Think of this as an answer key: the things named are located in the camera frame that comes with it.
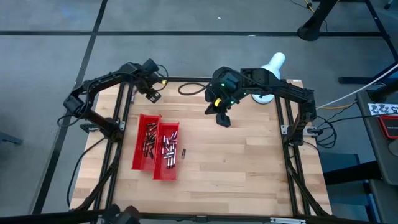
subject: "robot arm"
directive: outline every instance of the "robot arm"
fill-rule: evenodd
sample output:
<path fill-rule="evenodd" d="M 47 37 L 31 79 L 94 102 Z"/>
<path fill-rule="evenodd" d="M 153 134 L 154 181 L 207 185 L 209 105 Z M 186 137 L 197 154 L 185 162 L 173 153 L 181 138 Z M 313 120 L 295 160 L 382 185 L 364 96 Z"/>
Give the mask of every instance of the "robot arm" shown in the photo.
<path fill-rule="evenodd" d="M 91 121 L 107 139 L 118 142 L 121 140 L 120 125 L 112 118 L 104 118 L 91 109 L 95 96 L 101 90 L 128 82 L 134 84 L 139 93 L 146 94 L 146 98 L 155 103 L 161 97 L 160 93 L 152 88 L 153 84 L 162 81 L 156 74 L 157 71 L 159 68 L 152 59 L 148 59 L 143 65 L 128 62 L 116 72 L 84 81 L 81 86 L 72 90 L 63 105 L 71 115 Z M 85 101 L 80 99 L 81 95 L 86 95 Z"/>
<path fill-rule="evenodd" d="M 217 114 L 217 124 L 224 127 L 231 125 L 229 117 L 225 115 L 227 110 L 249 94 L 273 94 L 298 103 L 298 115 L 285 136 L 288 143 L 302 145 L 305 126 L 317 117 L 312 90 L 279 80 L 263 68 L 243 68 L 237 72 L 221 67 L 214 72 L 210 83 L 205 92 L 205 100 L 211 104 L 205 114 Z"/>

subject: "white lamp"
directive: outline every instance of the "white lamp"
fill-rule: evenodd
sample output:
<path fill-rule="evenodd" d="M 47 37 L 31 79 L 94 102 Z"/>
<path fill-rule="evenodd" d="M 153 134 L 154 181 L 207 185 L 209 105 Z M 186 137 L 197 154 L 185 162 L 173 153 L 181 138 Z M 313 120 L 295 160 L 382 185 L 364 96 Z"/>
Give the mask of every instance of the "white lamp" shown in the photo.
<path fill-rule="evenodd" d="M 280 79 L 279 69 L 281 68 L 281 66 L 283 65 L 284 62 L 285 62 L 285 55 L 281 52 L 278 52 L 278 53 L 274 54 L 274 56 L 272 56 L 271 60 L 269 61 L 269 63 L 267 65 L 263 65 L 261 68 L 264 68 L 264 69 L 270 71 L 278 79 Z M 271 95 L 271 94 L 262 96 L 262 97 L 260 97 L 260 95 L 251 95 L 251 96 L 253 97 L 254 101 L 256 101 L 257 103 L 260 103 L 260 104 L 267 104 L 274 99 L 274 95 Z"/>

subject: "red plastic container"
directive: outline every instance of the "red plastic container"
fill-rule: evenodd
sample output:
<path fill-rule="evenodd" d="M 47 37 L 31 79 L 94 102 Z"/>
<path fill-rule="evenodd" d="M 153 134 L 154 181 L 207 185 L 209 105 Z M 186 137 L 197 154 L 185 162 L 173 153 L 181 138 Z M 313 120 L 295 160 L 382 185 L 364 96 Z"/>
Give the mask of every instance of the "red plastic container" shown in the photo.
<path fill-rule="evenodd" d="M 138 134 L 137 134 L 137 142 L 136 142 L 136 150 L 134 152 L 134 157 L 132 159 L 132 167 L 131 169 L 135 170 L 154 170 L 155 158 L 151 159 L 148 155 L 147 157 L 144 156 L 144 141 L 146 135 L 146 126 L 147 124 L 156 123 L 156 136 L 159 134 L 160 128 L 160 120 L 162 116 L 153 116 L 153 115 L 139 115 L 139 125 L 138 125 Z M 157 141 L 155 142 L 155 151 L 156 154 L 157 149 Z"/>
<path fill-rule="evenodd" d="M 178 131 L 179 123 L 160 123 L 160 129 L 156 136 L 156 152 L 155 152 L 155 167 L 154 167 L 154 180 L 176 180 L 177 179 L 177 161 L 178 161 Z M 175 143 L 175 167 L 167 168 L 167 159 L 163 158 L 163 135 L 170 137 L 174 131 L 177 131 L 177 142 Z"/>

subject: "wooden table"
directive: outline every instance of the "wooden table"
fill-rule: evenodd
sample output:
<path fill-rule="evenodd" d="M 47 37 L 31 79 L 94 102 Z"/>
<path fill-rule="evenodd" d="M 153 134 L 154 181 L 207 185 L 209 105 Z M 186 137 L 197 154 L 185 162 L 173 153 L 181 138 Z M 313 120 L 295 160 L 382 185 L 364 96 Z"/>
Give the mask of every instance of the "wooden table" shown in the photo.
<path fill-rule="evenodd" d="M 302 86 L 300 80 L 292 82 Z M 215 115 L 204 114 L 208 106 L 204 92 L 179 95 L 181 84 L 170 82 L 156 104 L 143 95 L 136 96 L 127 121 L 113 203 L 121 210 L 133 205 L 146 213 L 292 216 L 275 102 L 259 105 L 246 97 L 228 111 L 232 125 L 224 128 L 216 124 Z M 198 88 L 187 86 L 183 91 Z M 114 86 L 99 94 L 97 113 L 112 117 L 118 89 Z M 295 103 L 292 110 L 295 116 Z M 152 180 L 151 172 L 131 170 L 140 113 L 161 114 L 163 122 L 180 123 L 178 152 L 186 149 L 187 153 L 184 160 L 177 161 L 177 181 Z M 91 133 L 86 148 L 101 138 L 101 133 Z M 315 144 L 310 137 L 305 141 Z M 79 206 L 97 184 L 105 147 L 103 141 L 84 157 L 71 208 Z M 305 144 L 300 155 L 309 191 L 331 213 L 317 150 Z M 106 186 L 101 208 L 107 191 Z M 303 213 L 297 186 L 296 194 Z"/>

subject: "gray carpet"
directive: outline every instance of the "gray carpet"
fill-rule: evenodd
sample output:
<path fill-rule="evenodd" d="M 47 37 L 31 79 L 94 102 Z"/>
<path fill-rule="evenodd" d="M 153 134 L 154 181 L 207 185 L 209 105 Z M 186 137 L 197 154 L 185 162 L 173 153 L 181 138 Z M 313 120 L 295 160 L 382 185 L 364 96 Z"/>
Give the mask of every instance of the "gray carpet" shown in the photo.
<path fill-rule="evenodd" d="M 384 1 L 372 2 L 398 45 L 398 4 L 385 11 Z M 92 30 L 100 4 L 99 0 L 0 1 L 0 30 Z M 310 15 L 289 0 L 118 0 L 108 2 L 100 30 L 295 32 Z M 339 3 L 327 23 L 333 32 L 377 31 L 363 3 Z M 0 216 L 29 213 L 58 131 L 55 121 L 65 111 L 62 101 L 73 87 L 87 43 L 88 37 L 0 36 L 0 131 L 24 140 L 21 146 L 0 144 Z M 298 37 L 97 37 L 85 78 L 148 58 L 165 65 L 171 76 L 210 77 L 220 66 L 259 67 L 275 52 L 286 54 L 282 78 L 303 80 L 315 90 L 318 105 L 360 87 L 340 85 L 338 77 L 371 77 L 392 63 L 386 43 L 378 37 L 316 42 Z M 335 112 L 321 110 L 319 115 L 327 118 Z M 352 107 L 340 117 L 357 115 L 358 109 Z M 360 119 L 338 123 L 336 130 L 336 146 L 320 148 L 321 152 L 358 154 L 361 162 L 374 159 Z M 67 210 L 67 185 L 85 140 L 77 125 L 68 130 L 44 212 Z M 332 209 L 338 216 L 344 210 Z"/>

